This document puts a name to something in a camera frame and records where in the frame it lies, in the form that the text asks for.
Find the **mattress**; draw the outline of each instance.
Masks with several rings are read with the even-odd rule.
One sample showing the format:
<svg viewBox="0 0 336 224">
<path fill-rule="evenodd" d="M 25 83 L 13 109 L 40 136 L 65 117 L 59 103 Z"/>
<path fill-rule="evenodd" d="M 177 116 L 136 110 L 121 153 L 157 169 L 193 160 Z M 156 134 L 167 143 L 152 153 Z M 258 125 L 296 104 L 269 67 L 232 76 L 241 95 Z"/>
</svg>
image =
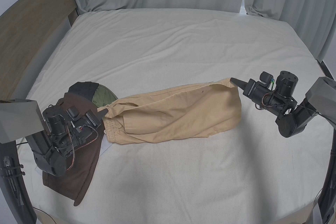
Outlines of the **mattress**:
<svg viewBox="0 0 336 224">
<path fill-rule="evenodd" d="M 300 103 L 318 64 L 282 21 L 193 9 L 88 12 L 77 18 L 32 87 L 43 111 L 77 81 L 119 98 L 190 83 L 259 79 L 290 71 Z M 82 203 L 45 187 L 20 146 L 32 204 L 69 223 L 271 223 L 314 200 L 329 162 L 332 127 L 315 117 L 284 138 L 275 116 L 242 95 L 242 119 L 210 138 L 112 144 Z"/>
</svg>

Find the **bed frame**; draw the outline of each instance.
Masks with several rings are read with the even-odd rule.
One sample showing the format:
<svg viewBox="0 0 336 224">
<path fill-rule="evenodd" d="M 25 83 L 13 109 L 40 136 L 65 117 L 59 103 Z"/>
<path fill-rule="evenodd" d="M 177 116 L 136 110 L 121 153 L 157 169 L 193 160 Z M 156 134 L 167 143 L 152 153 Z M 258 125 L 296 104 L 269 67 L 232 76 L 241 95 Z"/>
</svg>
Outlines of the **bed frame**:
<svg viewBox="0 0 336 224">
<path fill-rule="evenodd" d="M 0 100 L 26 98 L 77 16 L 75 0 L 18 0 L 0 16 Z"/>
</svg>

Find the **beige shorts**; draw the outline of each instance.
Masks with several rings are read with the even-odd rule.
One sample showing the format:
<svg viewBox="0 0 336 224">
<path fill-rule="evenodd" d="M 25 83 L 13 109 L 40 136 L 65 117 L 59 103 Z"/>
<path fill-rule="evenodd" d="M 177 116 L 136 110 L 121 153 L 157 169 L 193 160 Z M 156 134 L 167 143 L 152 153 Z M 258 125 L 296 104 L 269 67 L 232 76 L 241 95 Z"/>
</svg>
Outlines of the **beige shorts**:
<svg viewBox="0 0 336 224">
<path fill-rule="evenodd" d="M 107 139 L 118 144 L 209 137 L 241 119 L 238 88 L 230 79 L 191 84 L 118 99 L 103 118 Z"/>
</svg>

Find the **beige pants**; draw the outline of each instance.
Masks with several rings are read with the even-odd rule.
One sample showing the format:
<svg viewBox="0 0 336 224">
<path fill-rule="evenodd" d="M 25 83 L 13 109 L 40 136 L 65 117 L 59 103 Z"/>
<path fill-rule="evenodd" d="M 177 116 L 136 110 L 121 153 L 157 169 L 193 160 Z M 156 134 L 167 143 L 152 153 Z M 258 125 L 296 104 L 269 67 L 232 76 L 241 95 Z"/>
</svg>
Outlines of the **beige pants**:
<svg viewBox="0 0 336 224">
<path fill-rule="evenodd" d="M 241 118 L 238 88 L 230 79 L 191 84 L 118 99 L 103 118 L 107 139 L 118 144 L 209 137 Z"/>
</svg>

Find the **brown fabric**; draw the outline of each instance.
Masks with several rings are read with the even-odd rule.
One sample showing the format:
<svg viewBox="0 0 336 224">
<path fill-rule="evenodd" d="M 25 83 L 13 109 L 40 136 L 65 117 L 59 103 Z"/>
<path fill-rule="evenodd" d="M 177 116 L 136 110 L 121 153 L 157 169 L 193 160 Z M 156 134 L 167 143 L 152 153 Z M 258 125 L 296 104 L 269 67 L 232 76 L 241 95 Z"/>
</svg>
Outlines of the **brown fabric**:
<svg viewBox="0 0 336 224">
<path fill-rule="evenodd" d="M 68 109 L 74 105 L 82 115 L 89 109 L 94 113 L 97 112 L 97 107 L 92 102 L 73 93 L 65 93 L 64 98 L 60 99 L 57 104 L 60 104 L 63 109 Z M 73 167 L 66 171 L 64 176 L 55 177 L 45 172 L 42 175 L 45 186 L 74 200 L 74 206 L 79 205 L 83 200 L 96 169 L 100 145 L 104 135 L 103 124 L 99 126 L 97 131 L 99 135 L 94 142 L 75 151 Z M 96 136 L 93 134 L 91 137 L 87 142 L 90 142 Z M 67 162 L 69 167 L 72 162 L 72 156 L 67 158 Z"/>
<path fill-rule="evenodd" d="M 107 139 L 118 144 L 209 137 L 241 119 L 238 88 L 230 79 L 184 85 L 118 99 L 103 118 Z"/>
</svg>

